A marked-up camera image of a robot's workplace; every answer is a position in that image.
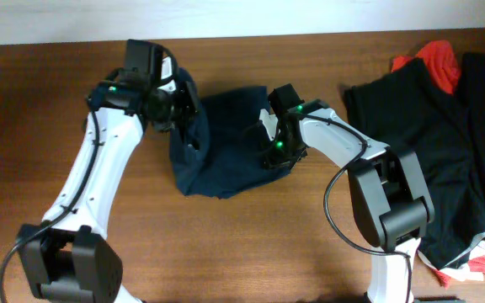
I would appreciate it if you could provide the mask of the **navy blue shorts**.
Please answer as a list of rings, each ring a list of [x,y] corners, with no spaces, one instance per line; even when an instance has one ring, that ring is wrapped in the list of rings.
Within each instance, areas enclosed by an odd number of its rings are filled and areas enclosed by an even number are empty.
[[[288,166],[264,167],[268,136],[259,114],[270,108],[267,97],[260,85],[204,97],[189,126],[170,131],[169,160],[183,195],[229,199],[290,174]]]

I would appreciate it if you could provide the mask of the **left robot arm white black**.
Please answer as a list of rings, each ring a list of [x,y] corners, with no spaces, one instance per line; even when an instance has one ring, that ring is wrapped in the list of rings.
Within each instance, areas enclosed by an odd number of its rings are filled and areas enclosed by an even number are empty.
[[[136,302],[123,263],[107,242],[112,204],[147,124],[187,125],[198,112],[192,82],[102,81],[87,99],[85,135],[71,172],[39,225],[24,224],[18,253],[34,298],[49,302]]]

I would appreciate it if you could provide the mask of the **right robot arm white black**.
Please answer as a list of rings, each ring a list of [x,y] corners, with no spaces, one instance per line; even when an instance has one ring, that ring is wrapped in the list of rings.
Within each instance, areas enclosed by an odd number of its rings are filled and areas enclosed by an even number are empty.
[[[355,250],[371,256],[367,302],[413,302],[414,256],[434,206],[414,151],[397,151],[343,121],[317,99],[272,114],[259,122],[283,163],[296,163],[307,148],[326,156],[339,170],[323,196],[323,210],[334,232]],[[362,247],[345,236],[333,221],[330,198],[342,176],[349,179],[354,222],[368,243]]]

